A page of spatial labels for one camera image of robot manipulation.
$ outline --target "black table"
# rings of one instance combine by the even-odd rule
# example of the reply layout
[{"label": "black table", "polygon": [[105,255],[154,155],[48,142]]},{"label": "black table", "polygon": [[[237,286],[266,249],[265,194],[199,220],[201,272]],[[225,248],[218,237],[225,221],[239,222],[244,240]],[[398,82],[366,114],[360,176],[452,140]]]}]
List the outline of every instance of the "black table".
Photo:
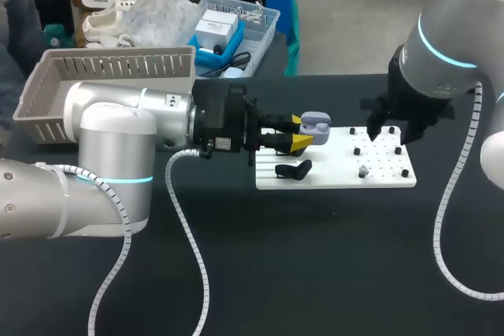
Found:
[{"label": "black table", "polygon": [[[362,125],[361,97],[384,76],[243,80],[270,112],[321,110],[334,126]],[[218,88],[219,84],[206,82]],[[246,154],[176,163],[174,184],[209,272],[204,335],[489,335],[504,331],[504,304],[465,297],[432,252],[439,199],[458,158],[473,97],[409,146],[418,184],[402,190],[259,191]],[[482,129],[494,97],[484,97]],[[476,139],[453,194],[443,252],[473,289],[504,290],[504,193],[484,177]],[[17,131],[4,157],[76,163],[75,149],[35,146]],[[97,335],[190,336],[202,306],[199,269],[156,159],[147,229],[100,307]],[[122,240],[62,238],[0,243],[3,336],[85,335],[96,290]]]}]

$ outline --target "jeans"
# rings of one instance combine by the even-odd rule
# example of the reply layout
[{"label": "jeans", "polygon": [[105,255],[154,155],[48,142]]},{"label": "jeans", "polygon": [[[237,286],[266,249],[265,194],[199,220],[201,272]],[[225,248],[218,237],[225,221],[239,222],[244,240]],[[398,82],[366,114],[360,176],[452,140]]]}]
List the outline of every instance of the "jeans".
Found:
[{"label": "jeans", "polygon": [[12,128],[26,78],[44,50],[35,0],[0,0],[0,127]]}]

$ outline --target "white coiled cable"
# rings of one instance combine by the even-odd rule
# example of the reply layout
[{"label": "white coiled cable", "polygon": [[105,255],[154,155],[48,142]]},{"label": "white coiled cable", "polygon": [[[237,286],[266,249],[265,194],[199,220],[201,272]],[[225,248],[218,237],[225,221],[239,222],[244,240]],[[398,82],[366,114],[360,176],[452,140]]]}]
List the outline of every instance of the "white coiled cable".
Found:
[{"label": "white coiled cable", "polygon": [[182,209],[180,207],[179,202],[176,199],[175,191],[173,190],[172,185],[172,167],[173,164],[180,159],[181,157],[199,157],[199,150],[184,150],[178,153],[175,153],[170,160],[168,161],[165,169],[165,180],[166,186],[168,187],[168,192],[170,194],[170,198],[172,199],[173,206],[175,207],[176,213],[179,216],[180,222],[182,223],[183,230],[186,233],[187,238],[191,244],[191,248],[196,256],[196,260],[198,262],[199,271],[202,274],[203,281],[203,307],[202,313],[199,317],[198,325],[196,326],[195,332],[192,334],[193,336],[199,336],[201,334],[203,327],[205,326],[206,317],[208,316],[209,305],[210,305],[210,284],[208,280],[208,275],[206,274],[205,263],[203,262],[202,254],[199,252],[198,245],[196,244],[195,238],[192,236],[191,229],[187,224],[186,217],[184,216]]},{"label": "white coiled cable", "polygon": [[98,314],[98,307],[100,305],[100,301],[102,300],[103,295],[105,294],[110,283],[112,282],[112,280],[117,275],[120,268],[123,266],[124,262],[126,261],[126,257],[128,256],[128,252],[129,252],[129,249],[132,244],[132,228],[130,226],[128,214],[126,213],[124,206],[120,202],[120,199],[117,196],[117,194],[109,186],[109,184],[103,182],[103,180],[100,179],[99,177],[97,177],[94,173],[89,172],[88,170],[76,167],[75,165],[62,165],[62,164],[60,164],[60,165],[55,165],[54,167],[56,169],[62,170],[63,172],[69,172],[69,173],[83,176],[86,179],[88,179],[89,181],[91,181],[92,183],[94,183],[99,189],[103,190],[103,192],[107,196],[109,196],[112,203],[114,203],[114,205],[116,206],[116,209],[119,212],[119,216],[122,221],[123,228],[124,228],[124,243],[123,243],[123,248],[120,251],[120,256],[117,259],[116,263],[114,264],[110,273],[105,278],[105,281],[103,281],[102,285],[98,289],[98,292],[94,296],[93,305],[91,306],[91,311],[89,313],[89,319],[87,321],[87,335],[88,336],[95,336],[95,321],[96,321],[96,316]]},{"label": "white coiled cable", "polygon": [[450,196],[455,188],[455,184],[457,184],[457,180],[462,172],[462,169],[464,169],[465,162],[467,161],[467,158],[471,151],[471,147],[473,146],[474,138],[476,137],[476,131],[480,123],[482,104],[483,104],[483,88],[481,86],[481,83],[478,83],[475,88],[474,107],[472,109],[471,124],[469,125],[469,131],[467,137],[465,138],[465,143],[464,146],[462,147],[462,151],[460,157],[458,158],[457,165],[455,166],[455,169],[451,174],[450,181],[448,182],[447,187],[444,190],[443,197],[441,198],[441,202],[439,203],[438,207],[438,212],[435,217],[434,237],[433,237],[434,255],[435,255],[435,262],[438,264],[439,269],[441,270],[445,278],[448,280],[448,282],[450,282],[455,288],[457,288],[457,290],[460,290],[465,295],[468,295],[476,299],[480,299],[482,301],[502,301],[504,300],[504,293],[496,293],[496,294],[481,293],[480,291],[469,289],[467,286],[460,283],[448,270],[448,267],[443,260],[443,254],[441,253],[441,229],[443,227],[443,218],[445,215],[445,211],[447,210],[448,202],[450,201]]}]

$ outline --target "gray plastic basket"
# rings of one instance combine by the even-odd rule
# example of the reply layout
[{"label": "gray plastic basket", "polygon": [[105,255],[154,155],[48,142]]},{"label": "gray plastic basket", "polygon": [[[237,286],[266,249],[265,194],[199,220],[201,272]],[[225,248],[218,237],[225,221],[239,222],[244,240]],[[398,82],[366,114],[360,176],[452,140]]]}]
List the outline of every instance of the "gray plastic basket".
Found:
[{"label": "gray plastic basket", "polygon": [[[235,13],[238,15],[239,20],[245,22],[243,41],[236,54],[247,51],[250,53],[251,59],[243,72],[243,76],[252,76],[261,63],[269,44],[273,41],[280,11],[254,3],[242,2],[241,0],[201,0],[198,4],[197,17],[192,23],[187,24],[177,40],[179,45],[187,45],[195,33],[196,25],[208,9],[224,13]],[[209,68],[196,67],[196,75],[207,71],[209,71]]]},{"label": "gray plastic basket", "polygon": [[38,144],[71,143],[63,108],[70,87],[83,81],[188,93],[195,48],[48,50],[24,86],[14,121]]}]

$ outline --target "blue tray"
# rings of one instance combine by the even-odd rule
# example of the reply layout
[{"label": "blue tray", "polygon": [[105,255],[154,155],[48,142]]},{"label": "blue tray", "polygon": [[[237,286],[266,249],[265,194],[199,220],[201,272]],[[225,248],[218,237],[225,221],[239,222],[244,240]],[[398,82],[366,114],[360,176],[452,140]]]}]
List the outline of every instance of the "blue tray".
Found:
[{"label": "blue tray", "polygon": [[196,39],[196,35],[193,35],[188,45],[196,47],[196,64],[214,68],[216,70],[225,67],[229,62],[231,62],[233,55],[238,49],[240,43],[242,43],[244,31],[245,21],[239,21],[236,33],[231,37],[228,47],[226,47],[226,50],[224,50],[222,55],[201,51],[199,49],[198,39]]}]

